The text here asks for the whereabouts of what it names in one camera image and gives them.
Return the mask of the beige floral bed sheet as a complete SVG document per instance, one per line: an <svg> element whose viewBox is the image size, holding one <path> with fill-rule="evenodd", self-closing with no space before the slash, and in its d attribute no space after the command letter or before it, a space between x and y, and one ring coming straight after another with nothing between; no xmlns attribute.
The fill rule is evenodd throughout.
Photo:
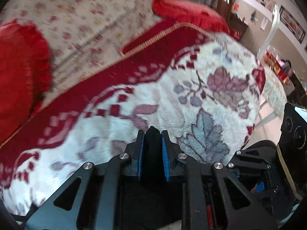
<svg viewBox="0 0 307 230"><path fill-rule="evenodd" d="M80 81L117 62L124 45L160 21L153 0L10 0L1 23L31 22L52 52L49 104Z"/></svg>

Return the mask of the black knit pants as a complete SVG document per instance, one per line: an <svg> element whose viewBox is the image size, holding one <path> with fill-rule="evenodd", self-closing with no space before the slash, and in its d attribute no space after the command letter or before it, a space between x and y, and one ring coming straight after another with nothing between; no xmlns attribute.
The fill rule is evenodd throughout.
<svg viewBox="0 0 307 230"><path fill-rule="evenodd" d="M145 133L140 178L120 177L117 229L161 229L182 219L182 188L168 182L162 158L162 134Z"/></svg>

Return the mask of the brown wooden furniture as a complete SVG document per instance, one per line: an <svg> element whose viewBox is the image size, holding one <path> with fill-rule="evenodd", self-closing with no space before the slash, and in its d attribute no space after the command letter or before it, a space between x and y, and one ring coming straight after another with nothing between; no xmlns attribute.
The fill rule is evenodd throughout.
<svg viewBox="0 0 307 230"><path fill-rule="evenodd" d="M225 19L226 23L229 23L232 6L233 0L218 0L216 11Z"/></svg>

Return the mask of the red ruffled pillow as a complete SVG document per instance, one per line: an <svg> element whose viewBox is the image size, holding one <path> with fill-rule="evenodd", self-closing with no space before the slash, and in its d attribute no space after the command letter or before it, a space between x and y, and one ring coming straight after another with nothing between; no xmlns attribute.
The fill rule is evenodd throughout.
<svg viewBox="0 0 307 230"><path fill-rule="evenodd" d="M153 13L164 19L188 22L209 32L224 32L239 41L239 32L231 30L215 10L188 0L153 0Z"/></svg>
<svg viewBox="0 0 307 230"><path fill-rule="evenodd" d="M35 24L1 25L1 142L41 107L51 85L51 51Z"/></svg>

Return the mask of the red white floral blanket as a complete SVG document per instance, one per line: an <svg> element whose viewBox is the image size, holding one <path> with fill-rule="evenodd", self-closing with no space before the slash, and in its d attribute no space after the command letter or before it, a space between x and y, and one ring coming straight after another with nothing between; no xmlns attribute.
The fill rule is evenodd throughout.
<svg viewBox="0 0 307 230"><path fill-rule="evenodd" d="M1 147L1 202L27 214L82 164L109 161L152 126L198 161L227 163L253 133L264 84L254 55L227 34L158 23Z"/></svg>

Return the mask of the framed wall picture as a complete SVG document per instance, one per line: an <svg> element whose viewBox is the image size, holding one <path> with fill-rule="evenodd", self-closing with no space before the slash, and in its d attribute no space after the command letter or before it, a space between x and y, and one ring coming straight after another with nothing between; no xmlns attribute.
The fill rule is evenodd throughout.
<svg viewBox="0 0 307 230"><path fill-rule="evenodd" d="M290 30L290 32L301 44L306 35L306 32L303 27L284 6L281 6L279 13L280 21Z"/></svg>

